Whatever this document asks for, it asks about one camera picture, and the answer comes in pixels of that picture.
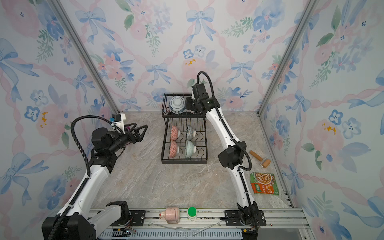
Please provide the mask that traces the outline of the blue patterned bowl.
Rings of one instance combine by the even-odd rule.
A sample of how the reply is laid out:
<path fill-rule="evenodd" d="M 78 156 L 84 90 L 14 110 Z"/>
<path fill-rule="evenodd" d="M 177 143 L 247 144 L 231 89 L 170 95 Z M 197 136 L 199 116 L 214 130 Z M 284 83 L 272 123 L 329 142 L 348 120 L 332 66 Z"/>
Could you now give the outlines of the blue patterned bowl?
<path fill-rule="evenodd" d="M 181 96 L 171 98 L 169 108 L 174 114 L 181 114 L 185 110 L 185 99 Z"/>

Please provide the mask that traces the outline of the dark blue striped bowl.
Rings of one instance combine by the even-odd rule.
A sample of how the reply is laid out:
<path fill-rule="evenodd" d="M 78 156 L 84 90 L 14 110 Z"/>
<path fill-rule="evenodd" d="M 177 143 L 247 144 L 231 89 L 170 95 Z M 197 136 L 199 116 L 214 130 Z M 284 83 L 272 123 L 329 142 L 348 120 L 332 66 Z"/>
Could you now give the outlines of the dark blue striped bowl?
<path fill-rule="evenodd" d="M 196 130 L 192 126 L 188 125 L 186 128 L 186 139 L 188 141 L 192 141 L 196 137 L 196 134 Z"/>

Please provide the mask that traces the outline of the red patterned bowl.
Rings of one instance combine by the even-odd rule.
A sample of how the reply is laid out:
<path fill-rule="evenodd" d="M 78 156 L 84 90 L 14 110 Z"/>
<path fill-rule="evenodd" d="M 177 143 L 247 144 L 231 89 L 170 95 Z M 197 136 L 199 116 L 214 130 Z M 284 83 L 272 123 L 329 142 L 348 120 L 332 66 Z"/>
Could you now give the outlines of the red patterned bowl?
<path fill-rule="evenodd" d="M 180 131 L 178 127 L 172 125 L 171 127 L 171 141 L 176 141 L 180 137 Z"/>

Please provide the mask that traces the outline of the grey floral patterned bowl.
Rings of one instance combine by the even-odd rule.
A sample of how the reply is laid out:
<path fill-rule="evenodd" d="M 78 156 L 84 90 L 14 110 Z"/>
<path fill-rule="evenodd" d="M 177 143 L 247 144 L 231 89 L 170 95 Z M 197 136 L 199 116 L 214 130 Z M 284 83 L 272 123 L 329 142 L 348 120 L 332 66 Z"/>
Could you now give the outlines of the grey floral patterned bowl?
<path fill-rule="evenodd" d="M 180 151 L 180 147 L 178 146 L 177 142 L 171 140 L 169 158 L 173 159 L 179 153 L 179 151 Z"/>

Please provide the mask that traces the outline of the light green bowl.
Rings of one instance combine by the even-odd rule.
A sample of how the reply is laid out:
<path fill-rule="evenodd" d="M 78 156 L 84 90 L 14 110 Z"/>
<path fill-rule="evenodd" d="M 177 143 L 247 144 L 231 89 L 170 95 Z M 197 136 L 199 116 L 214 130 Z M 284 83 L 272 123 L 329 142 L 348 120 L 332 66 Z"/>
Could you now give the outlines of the light green bowl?
<path fill-rule="evenodd" d="M 187 140 L 185 147 L 186 147 L 185 158 L 190 158 L 196 153 L 196 146 L 192 141 Z"/>

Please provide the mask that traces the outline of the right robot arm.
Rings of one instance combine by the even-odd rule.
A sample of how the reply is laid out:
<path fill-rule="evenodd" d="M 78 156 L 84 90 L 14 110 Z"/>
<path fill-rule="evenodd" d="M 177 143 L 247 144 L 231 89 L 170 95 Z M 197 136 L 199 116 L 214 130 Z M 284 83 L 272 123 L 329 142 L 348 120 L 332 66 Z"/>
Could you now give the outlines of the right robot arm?
<path fill-rule="evenodd" d="M 240 221 L 256 228 L 259 208 L 245 178 L 245 172 L 252 169 L 252 161 L 246 151 L 247 144 L 241 142 L 229 127 L 215 97 L 212 80 L 206 72 L 198 72 L 192 92 L 192 96 L 187 97 L 185 107 L 189 111 L 203 114 L 214 127 L 223 147 L 218 155 L 219 162 L 228 170 L 234 185 Z"/>

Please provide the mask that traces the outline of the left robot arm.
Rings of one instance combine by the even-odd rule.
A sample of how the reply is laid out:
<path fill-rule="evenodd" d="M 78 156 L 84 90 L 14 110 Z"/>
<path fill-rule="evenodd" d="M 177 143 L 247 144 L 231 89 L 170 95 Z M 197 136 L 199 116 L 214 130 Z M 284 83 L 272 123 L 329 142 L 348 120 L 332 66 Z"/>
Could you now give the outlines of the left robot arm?
<path fill-rule="evenodd" d="M 113 129 L 97 128 L 92 132 L 93 148 L 88 158 L 75 132 L 78 122 L 85 119 L 98 119 L 108 123 Z M 125 116 L 113 115 L 107 120 L 100 116 L 85 115 L 71 123 L 72 137 L 82 154 L 86 173 L 65 206 L 54 217 L 48 217 L 42 224 L 45 240 L 96 240 L 111 225 L 128 226 L 133 215 L 125 201 L 111 202 L 90 217 L 89 213 L 95 197 L 104 181 L 112 173 L 118 151 L 124 151 L 129 144 L 139 143 L 144 139 L 148 125 L 126 124 Z"/>

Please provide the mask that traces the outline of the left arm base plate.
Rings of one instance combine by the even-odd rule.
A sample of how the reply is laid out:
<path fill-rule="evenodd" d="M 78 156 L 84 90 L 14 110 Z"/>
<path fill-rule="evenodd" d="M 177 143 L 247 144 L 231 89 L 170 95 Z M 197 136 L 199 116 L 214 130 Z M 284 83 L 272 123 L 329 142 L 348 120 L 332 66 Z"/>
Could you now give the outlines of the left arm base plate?
<path fill-rule="evenodd" d="M 124 227 L 142 227 L 146 216 L 145 210 L 129 210 L 123 212 L 122 219 L 118 225 Z"/>

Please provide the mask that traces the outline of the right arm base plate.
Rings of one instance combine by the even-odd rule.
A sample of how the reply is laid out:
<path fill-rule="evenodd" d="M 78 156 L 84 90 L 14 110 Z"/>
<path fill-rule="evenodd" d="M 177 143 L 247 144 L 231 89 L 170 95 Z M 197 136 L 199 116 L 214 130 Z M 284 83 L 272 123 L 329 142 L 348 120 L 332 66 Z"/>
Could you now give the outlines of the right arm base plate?
<path fill-rule="evenodd" d="M 239 210 L 225 210 L 225 216 L 220 217 L 227 227 L 265 227 L 267 225 L 264 212 L 259 210 L 256 214 L 247 216 Z"/>

